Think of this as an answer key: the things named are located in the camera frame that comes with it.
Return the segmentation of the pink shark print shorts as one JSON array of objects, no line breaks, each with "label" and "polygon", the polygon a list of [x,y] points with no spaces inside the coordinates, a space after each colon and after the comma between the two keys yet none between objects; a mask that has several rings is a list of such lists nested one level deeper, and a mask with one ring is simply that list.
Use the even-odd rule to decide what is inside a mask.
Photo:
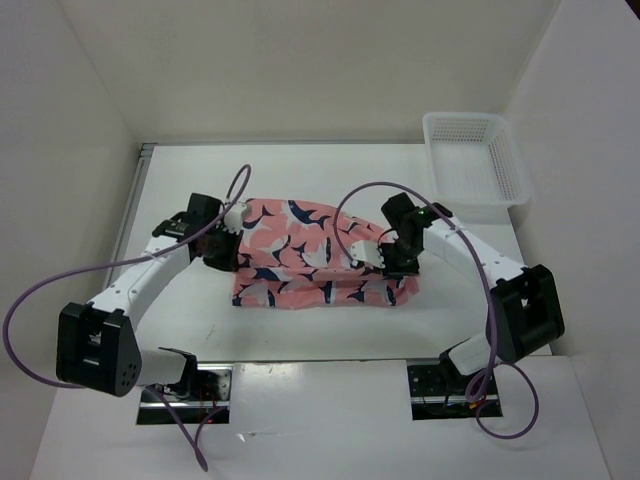
[{"label": "pink shark print shorts", "polygon": [[233,306],[387,308],[419,292],[415,277],[385,279],[378,269],[353,266],[338,244],[389,240],[383,227],[321,203],[249,198],[246,204]]}]

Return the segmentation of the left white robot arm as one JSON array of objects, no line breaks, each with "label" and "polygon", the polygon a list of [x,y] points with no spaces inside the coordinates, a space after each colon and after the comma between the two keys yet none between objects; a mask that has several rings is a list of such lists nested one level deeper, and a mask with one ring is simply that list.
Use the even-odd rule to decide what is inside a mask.
[{"label": "left white robot arm", "polygon": [[200,385],[197,358],[184,350],[143,351],[136,330],[157,297],[195,259],[234,272],[251,208],[191,195],[186,210],[161,222],[141,257],[85,304],[69,303],[58,323],[56,376],[75,386],[123,397],[136,386],[164,385],[185,400]]}]

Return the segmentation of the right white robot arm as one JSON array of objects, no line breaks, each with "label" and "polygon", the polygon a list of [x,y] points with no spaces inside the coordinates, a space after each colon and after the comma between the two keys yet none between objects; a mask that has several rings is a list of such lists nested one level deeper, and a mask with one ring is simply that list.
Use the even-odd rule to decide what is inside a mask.
[{"label": "right white robot arm", "polygon": [[485,330],[439,357],[440,385],[460,393],[490,361],[515,364],[565,332],[551,271],[527,267],[469,233],[444,206],[418,207],[401,193],[381,207],[397,238],[379,247],[383,273],[394,286],[418,278],[418,257],[428,252],[445,261],[489,295]]}]

